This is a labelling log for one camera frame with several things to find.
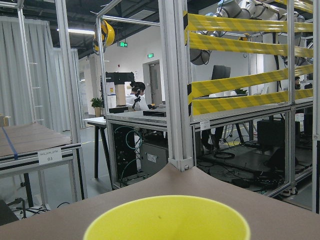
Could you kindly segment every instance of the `ceiling light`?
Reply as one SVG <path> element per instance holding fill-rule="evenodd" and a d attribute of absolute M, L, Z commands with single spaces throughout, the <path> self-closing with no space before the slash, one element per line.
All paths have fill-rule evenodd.
<path fill-rule="evenodd" d="M 95 31 L 83 30 L 83 29 L 72 29 L 72 28 L 69 28 L 69 29 L 68 29 L 68 32 L 69 32 L 69 33 L 73 33 L 73 34 L 95 35 Z"/>

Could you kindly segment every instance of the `green cable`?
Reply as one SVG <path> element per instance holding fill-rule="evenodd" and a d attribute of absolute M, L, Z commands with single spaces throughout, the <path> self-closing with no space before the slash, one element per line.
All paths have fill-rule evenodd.
<path fill-rule="evenodd" d="M 131 160 L 130 162 L 128 162 L 128 164 L 124 167 L 124 169 L 122 170 L 122 174 L 121 174 L 121 180 L 120 180 L 120 188 L 121 188 L 121 182 L 123 182 L 123 179 L 124 179 L 124 173 L 125 173 L 125 170 L 127 169 L 127 167 L 133 163 L 134 161 L 138 160 L 138 158 L 135 158 L 133 160 Z"/>
<path fill-rule="evenodd" d="M 132 150 L 137 150 L 137 149 L 139 149 L 139 148 L 141 147 L 142 143 L 143 143 L 141 133 L 138 132 L 136 129 L 134 129 L 134 128 L 131 127 L 131 126 L 119 126 L 119 127 L 117 127 L 117 128 L 114 130 L 114 132 L 116 132 L 118 129 L 121 129 L 121 128 L 129 128 L 129 129 L 132 129 L 132 130 L 129 131 L 129 132 L 126 134 L 126 136 L 125 136 L 125 143 L 126 143 L 127 147 L 130 148 L 130 149 L 132 149 Z M 134 132 L 134 133 L 136 133 L 136 134 L 139 136 L 140 143 L 139 143 L 139 146 L 138 146 L 138 147 L 131 147 L 131 146 L 129 146 L 129 144 L 128 144 L 128 135 L 129 135 L 129 133 L 131 133 L 131 132 Z"/>

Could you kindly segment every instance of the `gray door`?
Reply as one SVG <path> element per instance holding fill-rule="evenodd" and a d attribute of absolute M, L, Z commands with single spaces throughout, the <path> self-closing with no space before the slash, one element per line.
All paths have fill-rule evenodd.
<path fill-rule="evenodd" d="M 149 65 L 150 86 L 151 86 L 151 102 L 156 106 L 162 104 L 160 64 L 154 63 Z"/>

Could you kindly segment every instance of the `black pants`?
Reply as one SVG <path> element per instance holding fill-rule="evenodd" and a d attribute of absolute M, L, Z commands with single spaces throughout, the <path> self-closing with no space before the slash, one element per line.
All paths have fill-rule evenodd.
<path fill-rule="evenodd" d="M 202 142 L 203 146 L 208 150 L 213 150 L 214 147 L 219 149 L 220 148 L 219 147 L 219 140 L 222 138 L 222 134 L 224 132 L 224 127 L 220 126 L 220 127 L 215 128 L 215 132 L 213 134 L 213 140 L 212 140 L 213 142 L 211 144 L 208 143 L 209 137 L 210 137 L 210 131 L 211 131 L 211 129 L 202 131 L 201 142 Z"/>

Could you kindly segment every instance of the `black monitor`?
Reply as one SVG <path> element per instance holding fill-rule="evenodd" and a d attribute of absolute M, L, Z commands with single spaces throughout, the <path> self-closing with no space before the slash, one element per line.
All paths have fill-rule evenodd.
<path fill-rule="evenodd" d="M 214 65 L 211 79 L 227 79 L 230 78 L 231 67 Z"/>
<path fill-rule="evenodd" d="M 114 85 L 123 85 L 125 82 L 135 80 L 133 72 L 106 72 L 105 77 L 107 83 L 114 83 Z"/>

